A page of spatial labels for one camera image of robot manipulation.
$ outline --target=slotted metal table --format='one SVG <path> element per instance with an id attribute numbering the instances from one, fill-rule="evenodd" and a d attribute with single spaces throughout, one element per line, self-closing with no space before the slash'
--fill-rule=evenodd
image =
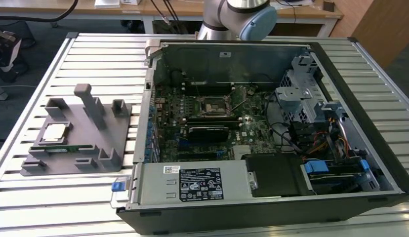
<path id="1" fill-rule="evenodd" d="M 68 34 L 0 150 L 0 236 L 139 236 L 117 218 L 109 199 L 114 178 L 131 174 L 148 39 L 192 39 L 192 36 Z M 320 43 L 409 173 L 409 99 L 360 45 L 339 38 L 269 37 L 265 40 Z M 133 106 L 122 169 L 116 173 L 22 177 L 20 165 L 46 116 L 42 106 L 53 97 L 62 97 L 66 104 L 80 104 L 72 95 L 77 83 L 92 85 L 92 94 L 100 97 L 101 103 L 124 99 Z M 324 84 L 335 99 L 332 88 Z M 121 193 L 116 200 L 124 199 Z M 409 202 L 371 210 L 344 222 L 175 236 L 223 235 L 409 236 Z"/>

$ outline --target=warning label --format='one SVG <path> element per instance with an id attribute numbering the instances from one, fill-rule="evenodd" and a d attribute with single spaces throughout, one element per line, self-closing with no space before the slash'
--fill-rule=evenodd
<path id="1" fill-rule="evenodd" d="M 180 201 L 223 199 L 220 169 L 180 169 L 179 199 Z"/>

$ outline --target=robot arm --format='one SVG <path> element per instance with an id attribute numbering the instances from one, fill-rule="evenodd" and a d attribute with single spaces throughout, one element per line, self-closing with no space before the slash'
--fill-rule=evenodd
<path id="1" fill-rule="evenodd" d="M 269 0 L 205 0 L 200 40 L 261 40 L 276 22 Z"/>

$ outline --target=metal frame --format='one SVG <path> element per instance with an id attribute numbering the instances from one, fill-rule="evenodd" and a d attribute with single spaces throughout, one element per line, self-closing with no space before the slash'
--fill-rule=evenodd
<path id="1" fill-rule="evenodd" d="M 153 21 L 161 20 L 159 15 L 141 15 L 140 11 L 129 11 L 131 14 L 69 14 L 65 19 L 85 20 L 141 20 L 144 24 L 145 34 L 153 34 Z M 0 12 L 0 15 L 26 16 L 26 17 L 56 17 L 54 13 L 44 12 Z M 177 16 L 180 21 L 203 21 L 201 16 Z M 320 24 L 320 30 L 316 37 L 328 37 L 339 18 L 296 18 L 296 24 Z M 293 24 L 293 18 L 277 18 L 277 23 Z"/>
<path id="2" fill-rule="evenodd" d="M 136 88 L 143 86 L 145 75 L 144 46 L 148 39 L 192 38 L 193 36 L 187 35 L 78 34 L 74 40 L 64 41 L 0 151 L 0 231 L 4 231 L 0 232 L 0 236 L 140 236 L 117 218 L 108 201 L 109 186 L 114 178 L 131 175 L 141 102 L 141 94 L 136 93 Z M 264 40 L 320 43 L 409 173 L 409 99 L 398 89 L 394 89 L 394 83 L 372 59 L 343 38 L 268 37 Z M 84 69 L 69 69 L 73 65 Z M 328 81 L 323 79 L 321 82 L 332 99 L 338 100 Z M 45 115 L 40 106 L 45 103 L 46 95 L 64 97 L 65 100 L 77 103 L 77 100 L 66 96 L 76 83 L 92 83 L 93 90 L 100 93 L 101 101 L 117 97 L 133 105 L 124 169 L 108 174 L 21 177 L 17 171 L 25 159 L 24 154 L 29 141 L 37 135 L 34 129 L 44 121 L 41 117 L 34 118 Z M 108 91 L 105 95 L 101 94 L 102 88 Z M 114 196 L 118 206 L 122 205 L 127 194 L 121 192 Z M 244 235 L 409 237 L 409 202 L 371 210 L 344 222 L 224 230 L 179 236 Z"/>

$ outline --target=wooden desk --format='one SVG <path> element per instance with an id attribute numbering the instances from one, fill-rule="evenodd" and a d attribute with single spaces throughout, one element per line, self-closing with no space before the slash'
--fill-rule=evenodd
<path id="1" fill-rule="evenodd" d="M 156 15 L 156 9 L 149 0 L 144 0 L 144 8 L 141 13 L 145 18 L 152 20 L 160 20 L 160 16 Z M 155 0 L 157 8 L 169 18 L 169 13 L 164 6 L 164 3 L 160 0 Z M 187 2 L 183 0 L 172 0 L 172 7 L 179 16 L 179 20 L 183 21 L 201 21 L 203 20 L 203 3 Z M 317 10 L 309 6 L 295 7 L 295 16 L 293 19 L 293 10 L 291 8 L 277 10 L 277 23 L 296 23 L 296 24 L 319 24 L 321 25 L 317 37 L 328 37 L 330 32 L 336 24 L 338 19 L 342 18 L 342 13 L 339 10 L 335 12 L 328 12 Z"/>
<path id="2" fill-rule="evenodd" d="M 69 6 L 72 0 L 0 0 L 0 15 L 52 18 Z M 161 0 L 155 0 L 159 9 L 169 16 Z M 181 21 L 201 21 L 203 4 L 172 0 L 172 6 Z M 328 12 L 308 6 L 295 7 L 296 20 L 291 8 L 277 10 L 277 23 L 319 24 L 319 37 L 327 37 L 342 18 L 339 11 Z M 121 4 L 120 8 L 94 9 L 94 0 L 78 0 L 66 19 L 141 20 L 147 34 L 153 33 L 153 20 L 161 20 L 149 0 L 139 5 Z"/>

